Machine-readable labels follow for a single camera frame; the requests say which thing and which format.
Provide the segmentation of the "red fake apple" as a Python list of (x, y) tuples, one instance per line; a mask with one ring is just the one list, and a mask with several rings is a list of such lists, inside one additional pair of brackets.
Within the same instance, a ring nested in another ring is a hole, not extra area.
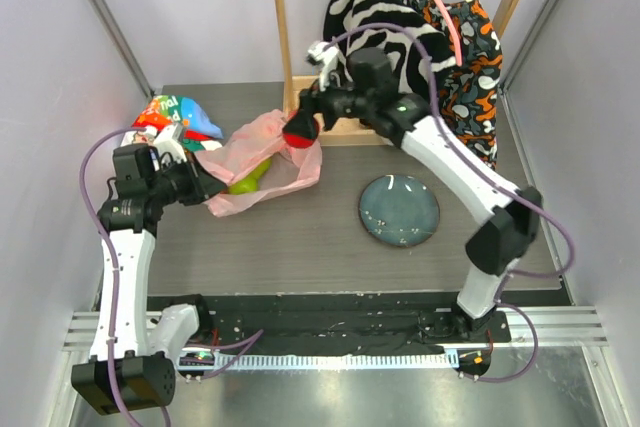
[(285, 143), (295, 149), (307, 149), (317, 140), (319, 124), (313, 115), (296, 111), (282, 129)]

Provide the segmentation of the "green fake pear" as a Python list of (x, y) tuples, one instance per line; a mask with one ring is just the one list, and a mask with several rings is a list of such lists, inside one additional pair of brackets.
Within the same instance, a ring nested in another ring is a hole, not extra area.
[(259, 182), (261, 178), (270, 169), (271, 164), (271, 157), (262, 161), (246, 177), (232, 184), (228, 189), (228, 193), (231, 195), (243, 195), (256, 192), (259, 189)]

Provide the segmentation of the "pink plastic bag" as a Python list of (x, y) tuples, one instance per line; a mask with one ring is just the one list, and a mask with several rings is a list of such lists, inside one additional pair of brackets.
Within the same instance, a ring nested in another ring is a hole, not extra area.
[(196, 157), (204, 169), (226, 184), (206, 201), (216, 217), (239, 214), (255, 204), (309, 188), (319, 182), (322, 150), (289, 146), (282, 129), (286, 117), (272, 110), (236, 130), (227, 142)]

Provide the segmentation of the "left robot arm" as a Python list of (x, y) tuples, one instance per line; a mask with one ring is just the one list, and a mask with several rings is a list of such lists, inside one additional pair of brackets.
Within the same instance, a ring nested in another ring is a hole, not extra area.
[(112, 160), (117, 196), (92, 213), (103, 249), (99, 320), (88, 361), (71, 374), (74, 389), (103, 416), (166, 409), (182, 349), (211, 338), (200, 294), (173, 298), (147, 326), (149, 268), (165, 207), (198, 205), (226, 187), (178, 141), (131, 143)]

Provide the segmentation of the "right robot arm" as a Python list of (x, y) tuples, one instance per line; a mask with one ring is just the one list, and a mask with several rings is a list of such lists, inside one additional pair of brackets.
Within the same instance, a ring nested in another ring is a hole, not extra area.
[(534, 187), (518, 188), (485, 165), (437, 121), (423, 97), (401, 93), (381, 49), (349, 55), (347, 82), (338, 79), (339, 54), (326, 42), (308, 49), (307, 61), (319, 68), (319, 76), (300, 91), (298, 109), (283, 130), (285, 139), (304, 148), (339, 119), (359, 119), (456, 195), (478, 228), (465, 245), (471, 266), (452, 308), (451, 327), (460, 340), (475, 341), (488, 328), (507, 273), (536, 240), (542, 196)]

